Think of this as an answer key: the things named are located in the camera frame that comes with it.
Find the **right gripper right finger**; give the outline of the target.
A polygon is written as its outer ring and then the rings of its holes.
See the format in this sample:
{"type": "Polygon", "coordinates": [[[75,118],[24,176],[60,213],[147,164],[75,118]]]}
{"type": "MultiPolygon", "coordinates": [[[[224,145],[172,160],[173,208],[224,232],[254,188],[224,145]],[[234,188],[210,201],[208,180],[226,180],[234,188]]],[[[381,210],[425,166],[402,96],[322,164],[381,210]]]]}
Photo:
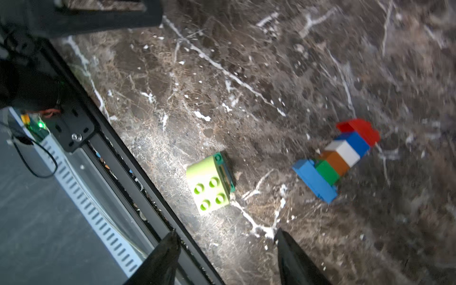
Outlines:
{"type": "Polygon", "coordinates": [[[283,285],[330,285],[330,281],[313,263],[292,236],[277,230],[278,266],[283,285]]]}

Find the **long green lego brick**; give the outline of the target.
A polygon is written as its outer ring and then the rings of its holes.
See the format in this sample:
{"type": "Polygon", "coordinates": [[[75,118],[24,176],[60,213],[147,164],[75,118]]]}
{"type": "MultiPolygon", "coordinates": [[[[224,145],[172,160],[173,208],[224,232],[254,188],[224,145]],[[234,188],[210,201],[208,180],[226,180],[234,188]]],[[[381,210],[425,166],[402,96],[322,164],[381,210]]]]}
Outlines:
{"type": "Polygon", "coordinates": [[[229,193],[235,192],[235,182],[233,180],[233,176],[231,171],[229,170],[227,160],[221,152],[217,152],[213,155],[216,165],[221,173],[221,176],[224,180],[224,184],[229,193]]]}

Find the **long blue lego brick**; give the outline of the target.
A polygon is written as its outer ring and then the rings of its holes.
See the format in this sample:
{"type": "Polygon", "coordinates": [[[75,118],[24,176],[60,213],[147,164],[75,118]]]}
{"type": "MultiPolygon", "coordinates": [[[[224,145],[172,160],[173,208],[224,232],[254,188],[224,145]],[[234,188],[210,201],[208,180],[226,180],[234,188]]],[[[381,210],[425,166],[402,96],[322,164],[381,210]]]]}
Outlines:
{"type": "Polygon", "coordinates": [[[331,186],[315,168],[313,160],[298,160],[292,169],[307,187],[321,200],[330,204],[336,197],[336,187],[331,186]]]}

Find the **dark blue lego brick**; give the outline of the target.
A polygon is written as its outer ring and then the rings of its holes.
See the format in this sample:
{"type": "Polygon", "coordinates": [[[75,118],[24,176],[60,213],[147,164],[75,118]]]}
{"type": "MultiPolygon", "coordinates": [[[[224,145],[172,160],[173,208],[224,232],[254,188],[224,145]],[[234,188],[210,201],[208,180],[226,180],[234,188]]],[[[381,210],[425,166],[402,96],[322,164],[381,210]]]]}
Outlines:
{"type": "Polygon", "coordinates": [[[342,133],[334,140],[346,141],[360,157],[363,157],[371,149],[370,145],[356,131],[342,133]]]}

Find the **small green lego brick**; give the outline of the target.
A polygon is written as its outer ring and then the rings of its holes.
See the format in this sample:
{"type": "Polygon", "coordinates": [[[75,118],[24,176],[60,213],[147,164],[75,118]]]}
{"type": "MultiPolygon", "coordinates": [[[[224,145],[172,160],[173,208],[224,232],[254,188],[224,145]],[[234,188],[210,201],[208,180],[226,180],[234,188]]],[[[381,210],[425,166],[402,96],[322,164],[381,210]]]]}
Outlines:
{"type": "Polygon", "coordinates": [[[340,175],[326,160],[320,161],[315,168],[322,178],[331,186],[340,179],[340,175]]]}

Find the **red lego brick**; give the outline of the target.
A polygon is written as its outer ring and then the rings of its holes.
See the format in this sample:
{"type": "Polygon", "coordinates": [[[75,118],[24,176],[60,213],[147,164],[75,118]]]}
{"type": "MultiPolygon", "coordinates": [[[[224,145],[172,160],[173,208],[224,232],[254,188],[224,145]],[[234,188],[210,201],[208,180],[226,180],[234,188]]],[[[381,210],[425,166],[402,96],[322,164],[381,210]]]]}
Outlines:
{"type": "Polygon", "coordinates": [[[357,132],[370,147],[376,145],[381,139],[380,133],[373,128],[371,123],[363,119],[339,122],[336,124],[336,128],[341,133],[357,132]]]}

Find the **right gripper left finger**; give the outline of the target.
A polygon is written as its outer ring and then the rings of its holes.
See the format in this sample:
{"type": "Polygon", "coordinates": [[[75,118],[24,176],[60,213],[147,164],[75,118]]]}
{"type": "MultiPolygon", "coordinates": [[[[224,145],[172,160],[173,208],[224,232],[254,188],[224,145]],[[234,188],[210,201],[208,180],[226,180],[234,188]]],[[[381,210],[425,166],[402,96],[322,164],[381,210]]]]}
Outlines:
{"type": "Polygon", "coordinates": [[[172,230],[124,285],[174,285],[181,243],[172,230]]]}

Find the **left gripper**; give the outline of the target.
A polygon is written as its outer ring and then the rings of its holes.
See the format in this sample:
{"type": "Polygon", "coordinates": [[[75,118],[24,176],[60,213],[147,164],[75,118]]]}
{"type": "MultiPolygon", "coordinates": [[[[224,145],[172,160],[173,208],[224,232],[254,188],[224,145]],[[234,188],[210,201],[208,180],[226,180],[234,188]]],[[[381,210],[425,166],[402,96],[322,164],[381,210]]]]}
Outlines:
{"type": "Polygon", "coordinates": [[[143,1],[143,10],[87,10],[58,6],[56,1],[1,1],[1,23],[40,38],[63,38],[107,30],[158,26],[160,1],[143,1]]]}

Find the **cream lego brick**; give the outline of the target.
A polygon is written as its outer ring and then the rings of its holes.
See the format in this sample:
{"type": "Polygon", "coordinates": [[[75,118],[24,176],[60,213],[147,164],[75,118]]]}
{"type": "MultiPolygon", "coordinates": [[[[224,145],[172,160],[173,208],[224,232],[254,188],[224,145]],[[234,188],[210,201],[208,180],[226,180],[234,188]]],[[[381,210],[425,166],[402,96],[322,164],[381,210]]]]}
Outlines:
{"type": "Polygon", "coordinates": [[[221,170],[222,162],[222,155],[217,153],[186,169],[188,187],[202,216],[230,204],[230,188],[221,170]]]}

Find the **white lego brick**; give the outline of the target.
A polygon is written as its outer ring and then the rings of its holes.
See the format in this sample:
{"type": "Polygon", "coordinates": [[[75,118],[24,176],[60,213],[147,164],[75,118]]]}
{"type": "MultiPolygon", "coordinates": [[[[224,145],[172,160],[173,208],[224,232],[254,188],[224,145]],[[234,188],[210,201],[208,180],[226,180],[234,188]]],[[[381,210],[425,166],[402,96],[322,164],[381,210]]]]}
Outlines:
{"type": "Polygon", "coordinates": [[[346,140],[334,140],[324,150],[339,154],[349,167],[353,167],[361,159],[360,155],[346,140]]]}

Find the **orange lego brick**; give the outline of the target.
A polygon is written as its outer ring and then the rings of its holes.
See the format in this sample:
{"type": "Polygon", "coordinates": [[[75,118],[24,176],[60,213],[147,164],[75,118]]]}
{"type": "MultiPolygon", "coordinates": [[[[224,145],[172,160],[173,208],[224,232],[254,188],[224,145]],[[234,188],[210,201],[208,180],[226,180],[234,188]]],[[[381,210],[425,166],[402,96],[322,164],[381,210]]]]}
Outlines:
{"type": "Polygon", "coordinates": [[[334,151],[323,151],[317,159],[317,166],[328,164],[331,166],[339,176],[343,176],[349,169],[350,166],[345,160],[334,151]]]}

